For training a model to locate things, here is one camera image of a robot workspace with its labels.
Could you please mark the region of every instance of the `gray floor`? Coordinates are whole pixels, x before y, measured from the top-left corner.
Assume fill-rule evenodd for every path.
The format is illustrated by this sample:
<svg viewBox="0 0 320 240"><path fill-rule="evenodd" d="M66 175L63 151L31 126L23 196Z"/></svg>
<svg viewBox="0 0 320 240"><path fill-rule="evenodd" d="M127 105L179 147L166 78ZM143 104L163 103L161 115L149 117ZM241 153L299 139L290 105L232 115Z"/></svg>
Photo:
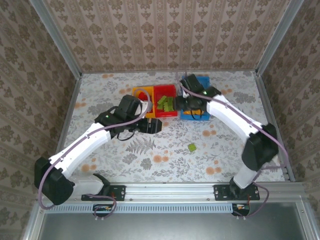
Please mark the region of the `gray floor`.
<svg viewBox="0 0 320 240"><path fill-rule="evenodd" d="M47 214L40 240L304 240L294 203L268 203L246 220L231 214Z"/></svg>

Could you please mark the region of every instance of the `patterned wallpaper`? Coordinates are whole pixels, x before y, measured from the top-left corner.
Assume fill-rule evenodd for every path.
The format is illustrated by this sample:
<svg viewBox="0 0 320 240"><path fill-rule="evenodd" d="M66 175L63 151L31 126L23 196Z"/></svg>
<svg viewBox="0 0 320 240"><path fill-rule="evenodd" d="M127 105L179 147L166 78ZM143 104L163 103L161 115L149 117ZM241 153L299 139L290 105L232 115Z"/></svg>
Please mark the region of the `patterned wallpaper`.
<svg viewBox="0 0 320 240"><path fill-rule="evenodd" d="M27 0L0 1L0 239L19 239L34 162L55 152L75 80Z"/></svg>
<svg viewBox="0 0 320 240"><path fill-rule="evenodd" d="M305 0L262 75L297 181L320 223L320 1Z"/></svg>
<svg viewBox="0 0 320 240"><path fill-rule="evenodd" d="M289 0L45 0L82 72L254 69Z"/></svg>

